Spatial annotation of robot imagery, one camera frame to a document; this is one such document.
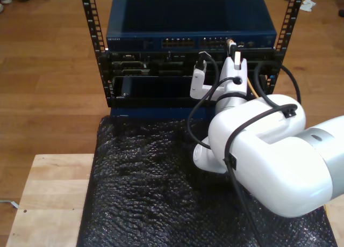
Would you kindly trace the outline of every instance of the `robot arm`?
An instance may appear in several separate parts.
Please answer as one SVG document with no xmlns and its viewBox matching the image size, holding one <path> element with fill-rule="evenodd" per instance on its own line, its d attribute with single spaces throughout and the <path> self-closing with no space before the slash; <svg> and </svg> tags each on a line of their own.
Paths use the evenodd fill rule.
<svg viewBox="0 0 344 247">
<path fill-rule="evenodd" d="M 226 76 L 243 76 L 244 72 L 226 62 L 221 75 L 225 70 Z M 247 81 L 245 66 L 244 59 L 240 69 L 246 73 L 243 81 Z M 228 83 L 226 91 L 235 90 L 235 84 Z M 239 133 L 230 148 L 236 159 L 234 173 L 272 212 L 285 217 L 301 216 L 344 193 L 344 116 L 304 130 L 305 112 L 298 102 L 284 95 L 268 97 L 278 105 L 297 105 L 296 115 L 286 118 L 276 112 Z M 217 103 L 217 115 L 203 140 L 211 149 L 200 145 L 195 148 L 194 163 L 203 170 L 225 173 L 223 159 L 229 136 L 244 122 L 271 109 L 262 98 L 233 101 L 227 98 L 226 104 Z"/>
</svg>

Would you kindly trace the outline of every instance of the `wooden tabletop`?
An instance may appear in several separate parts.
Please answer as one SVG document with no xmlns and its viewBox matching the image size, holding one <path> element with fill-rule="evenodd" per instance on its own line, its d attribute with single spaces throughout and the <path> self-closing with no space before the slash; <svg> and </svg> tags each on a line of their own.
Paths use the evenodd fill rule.
<svg viewBox="0 0 344 247">
<path fill-rule="evenodd" d="M 7 247 L 75 246 L 93 154 L 36 155 Z M 326 205 L 344 246 L 344 196 Z"/>
</svg>

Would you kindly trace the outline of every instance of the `black bubble wrap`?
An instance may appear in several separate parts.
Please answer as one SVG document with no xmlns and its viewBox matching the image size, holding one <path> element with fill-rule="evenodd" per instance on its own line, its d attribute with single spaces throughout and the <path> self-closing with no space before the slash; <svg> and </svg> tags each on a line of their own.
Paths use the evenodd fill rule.
<svg viewBox="0 0 344 247">
<path fill-rule="evenodd" d="M 208 123 L 194 121 L 202 139 Z M 226 175 L 198 169 L 185 121 L 105 117 L 77 246 L 257 246 Z M 266 246 L 337 246 L 324 209 L 287 219 L 245 198 Z"/>
</svg>

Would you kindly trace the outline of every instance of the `cable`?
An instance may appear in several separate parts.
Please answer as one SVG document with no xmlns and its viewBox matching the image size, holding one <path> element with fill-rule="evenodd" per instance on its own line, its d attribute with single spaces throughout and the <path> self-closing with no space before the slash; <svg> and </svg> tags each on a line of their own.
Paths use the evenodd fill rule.
<svg viewBox="0 0 344 247">
<path fill-rule="evenodd" d="M 258 63 L 256 68 L 254 69 L 253 83 L 255 85 L 255 88 L 256 88 L 256 91 L 258 92 L 258 94 L 268 103 L 268 105 L 271 107 L 278 107 L 278 105 L 276 103 L 274 103 L 272 100 L 270 100 L 268 98 L 268 96 L 265 94 L 262 87 L 260 86 L 259 73 L 260 73 L 263 66 L 273 66 L 277 69 L 282 69 L 283 71 L 285 71 L 285 73 L 289 76 L 289 78 L 291 79 L 291 81 L 294 85 L 294 88 L 296 91 L 296 96 L 297 96 L 297 101 L 301 104 L 300 88 L 297 85 L 297 82 L 296 82 L 294 76 L 292 75 L 292 73 L 285 66 L 283 66 L 281 63 L 278 63 L 276 61 L 262 61 L 262 62 Z"/>
<path fill-rule="evenodd" d="M 249 101 L 250 99 L 245 96 L 244 94 L 238 93 L 238 92 L 229 92 L 229 93 L 225 93 L 223 95 L 221 95 L 217 100 L 216 103 L 224 98 L 231 98 L 231 97 L 237 97 L 237 98 L 242 98 L 246 101 Z"/>
<path fill-rule="evenodd" d="M 245 200 L 243 198 L 243 195 L 242 195 L 242 191 L 241 191 L 241 188 L 238 184 L 238 181 L 235 177 L 235 174 L 233 172 L 233 169 L 232 169 L 232 166 L 231 166 L 231 162 L 230 162 L 230 148 L 231 148 L 231 145 L 235 139 L 235 137 L 240 133 L 242 132 L 242 130 L 244 130 L 247 126 L 253 124 L 254 122 L 257 122 L 258 120 L 270 115 L 270 114 L 273 114 L 273 113 L 276 113 L 278 111 L 283 111 L 283 110 L 290 110 L 290 109 L 293 109 L 293 108 L 297 108 L 297 105 L 295 104 L 287 104 L 287 105 L 282 105 L 282 106 L 278 106 L 278 107 L 275 107 L 275 108 L 272 108 L 272 109 L 269 109 L 253 118 L 251 118 L 250 120 L 248 120 L 247 122 L 244 122 L 241 126 L 239 126 L 236 130 L 234 130 L 234 132 L 231 134 L 231 136 L 228 138 L 227 142 L 226 142 L 226 147 L 225 147 L 225 158 L 224 158 L 224 161 L 226 163 L 226 166 L 227 166 L 227 169 L 228 169 L 228 173 L 230 174 L 230 178 L 231 178 L 231 181 L 232 181 L 232 184 L 233 184 L 233 187 L 234 187 L 234 190 L 239 198 L 239 201 L 240 201 L 240 204 L 242 206 L 242 209 L 244 211 L 244 213 L 246 214 L 247 216 L 247 220 L 251 226 L 251 229 L 252 229 L 252 232 L 256 238 L 256 241 L 258 243 L 259 246 L 264 246 L 263 244 L 263 240 L 262 238 L 260 237 L 260 234 L 257 230 L 257 227 L 255 226 L 254 224 L 254 221 L 251 217 L 251 214 L 246 206 L 246 203 L 245 203 Z"/>
<path fill-rule="evenodd" d="M 215 81 L 211 87 L 211 89 L 204 95 L 204 97 L 197 103 L 197 105 L 192 109 L 192 111 L 189 114 L 189 117 L 187 119 L 187 130 L 190 136 L 193 138 L 194 141 L 196 141 L 199 145 L 203 146 L 204 148 L 210 149 L 210 146 L 208 144 L 203 143 L 200 141 L 196 136 L 191 131 L 190 123 L 191 123 L 191 118 L 193 117 L 194 113 L 199 109 L 199 107 L 205 102 L 208 96 L 213 95 L 216 88 L 218 87 L 218 81 L 220 80 L 220 72 L 219 72 L 219 67 L 217 66 L 217 63 L 215 60 L 209 55 L 203 55 L 205 59 L 208 59 L 212 64 L 214 65 L 215 68 Z"/>
<path fill-rule="evenodd" d="M 259 95 L 257 94 L 257 92 L 255 91 L 255 89 L 252 86 L 251 81 L 249 80 L 249 78 L 247 78 L 247 84 L 249 86 L 249 89 L 251 90 L 252 94 L 254 95 L 255 98 L 258 98 Z"/>
<path fill-rule="evenodd" d="M 226 82 L 226 81 L 229 81 L 229 80 L 232 80 L 234 83 L 238 83 L 238 84 L 241 84 L 241 79 L 239 77 L 227 77 L 227 78 L 224 78 L 222 80 L 220 80 L 220 82 L 217 84 L 216 86 L 216 89 L 221 85 L 223 84 L 223 82 Z M 208 98 L 208 100 L 211 100 L 211 98 L 213 97 L 214 93 L 211 94 Z"/>
</svg>

